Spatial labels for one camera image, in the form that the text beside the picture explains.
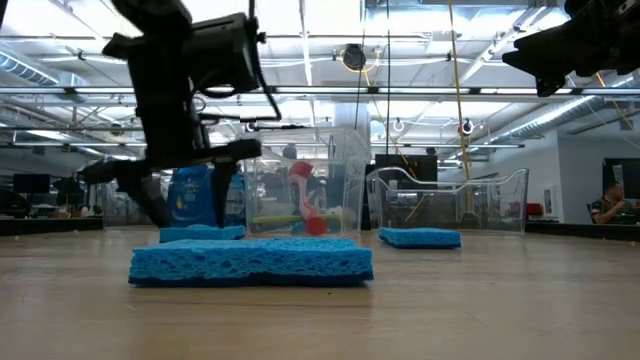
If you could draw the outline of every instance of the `clear plastic container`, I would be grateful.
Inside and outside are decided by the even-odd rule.
[[[251,235],[338,236],[360,230],[365,166],[371,153],[355,130],[261,131],[245,133],[243,138],[257,138],[263,144],[261,157],[244,162]],[[282,156],[287,146],[295,147],[296,159]],[[311,168],[302,204],[301,187],[292,177],[300,162]],[[326,231],[310,232],[310,218],[320,218]]]
[[[367,176],[372,223],[380,227],[434,227],[524,234],[529,170],[467,182],[415,180],[404,169]]]

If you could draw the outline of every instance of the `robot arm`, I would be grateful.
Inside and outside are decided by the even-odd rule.
[[[516,40],[502,60],[536,77],[538,96],[554,94],[572,71],[626,75],[640,67],[640,1],[567,0],[565,24]]]
[[[225,190],[237,162],[260,156],[261,144],[239,140],[211,148],[202,120],[220,118],[198,114],[192,100],[197,92],[223,98],[262,86],[275,115],[232,118],[245,122],[281,119],[260,70],[257,43],[264,42],[265,36],[257,32],[257,19],[238,13],[192,24],[191,15],[179,0],[113,0],[113,4],[143,32],[137,38],[115,34],[103,54],[128,63],[136,115],[142,121],[147,142],[146,156],[138,161],[98,162],[79,174],[89,184],[116,179],[157,226],[166,227],[169,219],[162,196],[145,186],[152,173],[211,162],[216,166],[214,181],[221,195],[215,204],[216,222],[223,226]],[[231,90],[208,90],[221,86]]]

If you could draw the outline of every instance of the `person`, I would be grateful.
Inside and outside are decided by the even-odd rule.
[[[631,204],[624,200],[624,187],[613,182],[607,186],[604,195],[591,204],[591,218],[599,225],[611,224],[619,214],[631,209]]]

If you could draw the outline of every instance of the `blue sponge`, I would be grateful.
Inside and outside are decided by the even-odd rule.
[[[373,280],[371,250],[348,239],[182,240],[134,249],[138,286],[352,286]]]
[[[160,229],[160,242],[177,240],[238,240],[245,235],[244,226],[227,226],[223,229],[207,225],[191,225],[186,228]]]
[[[461,245],[459,232],[433,228],[381,228],[378,236],[398,249],[451,249]]]

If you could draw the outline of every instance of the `wire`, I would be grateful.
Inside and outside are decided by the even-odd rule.
[[[387,65],[387,143],[385,151],[387,153],[387,163],[389,163],[389,123],[391,121],[391,19],[389,16],[389,2],[387,1],[387,58],[389,64]]]
[[[464,134],[462,133],[462,99],[460,96],[460,74],[458,72],[458,49],[456,46],[456,31],[455,31],[454,22],[453,22],[453,0],[448,0],[448,5],[449,5],[449,20],[451,21],[451,47],[453,50],[453,70],[454,70],[454,75],[455,75],[454,77],[455,77],[455,84],[456,84],[456,99],[458,103],[458,135],[460,135],[460,147],[462,148],[462,162],[464,163],[464,173],[467,181],[469,181],[471,180],[471,169],[469,166],[469,154],[467,153],[465,137],[464,137]],[[422,206],[422,203],[424,202],[425,199],[426,197],[424,196],[422,197],[422,199],[420,199],[420,202],[418,202],[418,204],[413,208],[409,216],[407,216],[407,218],[405,219],[405,222],[408,222],[409,220],[411,220],[411,218],[418,211],[420,206]],[[472,212],[473,193],[471,191],[471,188],[467,189],[466,205],[467,205],[467,211]]]
[[[378,117],[382,118],[382,114],[380,113],[380,108],[378,108],[378,102],[376,101],[376,98],[371,96],[371,100],[373,100],[373,105],[375,106],[376,111],[378,112]],[[407,166],[407,169],[409,169],[411,176],[413,176],[414,179],[418,180],[418,177],[416,176],[416,173],[413,171],[411,164],[409,164],[409,161],[407,160],[407,158],[400,151],[400,147],[398,146],[398,142],[396,141],[396,139],[391,138],[391,141],[393,141],[393,146],[396,149],[396,154],[400,155],[400,157],[402,158],[402,162],[404,162],[404,164]]]
[[[448,0],[449,19],[451,20],[451,46],[453,48],[453,71],[455,73],[456,99],[458,103],[458,134],[460,135],[460,146],[462,147],[462,162],[467,181],[471,180],[471,169],[469,168],[469,154],[465,145],[465,137],[462,132],[462,99],[460,96],[460,73],[458,70],[458,48],[456,46],[456,31],[453,22],[453,0]]]
[[[249,20],[256,17],[256,0],[249,0]]]
[[[364,8],[364,13],[363,13],[363,19],[366,19],[367,16],[367,8]],[[364,38],[365,38],[365,33],[367,31],[367,28],[364,26],[364,24],[362,24],[362,44],[360,45],[360,49],[362,49],[362,51],[364,51]],[[344,65],[344,60],[340,59],[340,62],[342,63],[342,65]],[[359,71],[358,74],[358,94],[356,95],[356,120],[355,120],[355,124],[354,124],[354,130],[358,131],[358,112],[360,110],[360,88],[362,87],[362,71]]]

